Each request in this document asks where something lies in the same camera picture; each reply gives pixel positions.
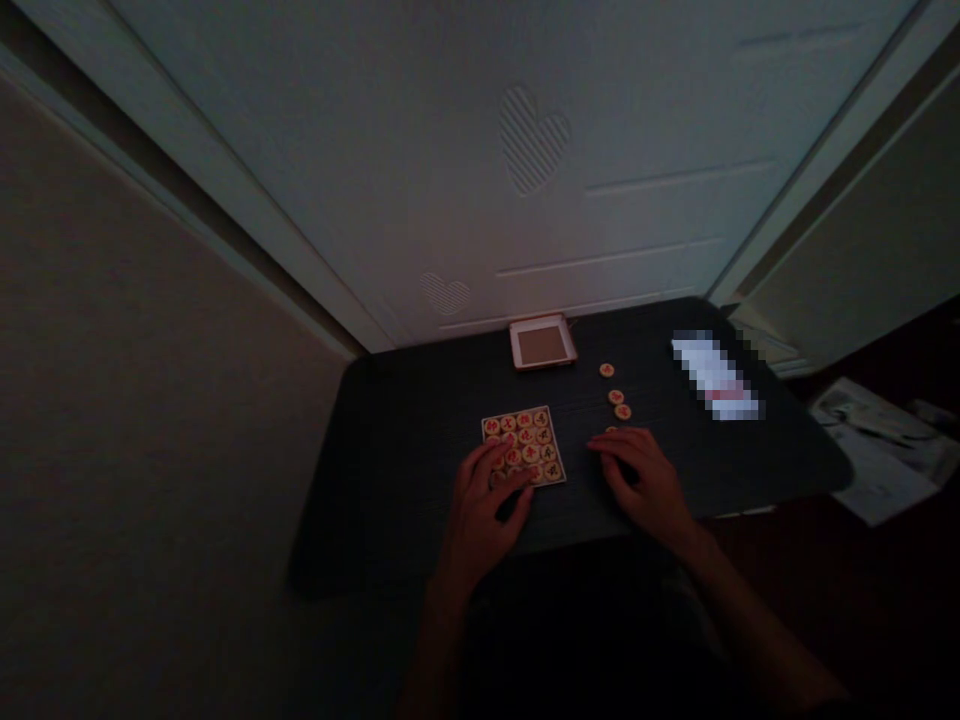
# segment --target heart decoration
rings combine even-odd
[[[427,300],[441,315],[456,315],[470,302],[470,288],[459,280],[448,283],[439,275],[424,273],[420,276],[420,289]]]
[[[570,140],[570,123],[560,113],[537,119],[537,100],[522,85],[500,98],[500,140],[513,186],[532,195],[557,172]]]

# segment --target door frame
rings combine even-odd
[[[917,71],[960,22],[960,3],[921,0],[908,13],[873,66],[851,93],[793,176],[747,236],[707,299],[737,302],[737,289],[777,239],[813,199],[857,143],[873,127]],[[889,147],[889,143],[873,158]],[[801,242],[797,239],[794,246]]]
[[[384,329],[389,318],[378,322],[364,307],[106,0],[14,2],[361,345],[382,352],[404,342]],[[917,3],[721,272],[711,302],[727,302],[958,21],[953,0]]]

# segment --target wooden tabletop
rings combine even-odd
[[[673,358],[677,330],[711,330],[765,404],[757,421],[713,420]],[[549,405],[568,482],[538,489],[515,553],[631,532],[585,447],[633,409],[676,466],[690,509],[713,516],[832,492],[843,453],[709,303],[684,298],[571,320],[574,365],[518,373],[507,330],[369,355],[344,375],[291,559],[291,582],[325,597],[426,576],[457,465],[480,419]],[[601,377],[601,363],[616,367]]]

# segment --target floor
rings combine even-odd
[[[807,401],[845,375],[891,402],[923,398],[960,414],[958,317],[954,298],[787,385]],[[954,475],[938,496],[872,530],[826,496],[708,524],[773,609],[855,695],[905,716],[957,717],[958,520]]]

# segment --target white door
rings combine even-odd
[[[714,282],[906,0],[112,0],[397,344]]]

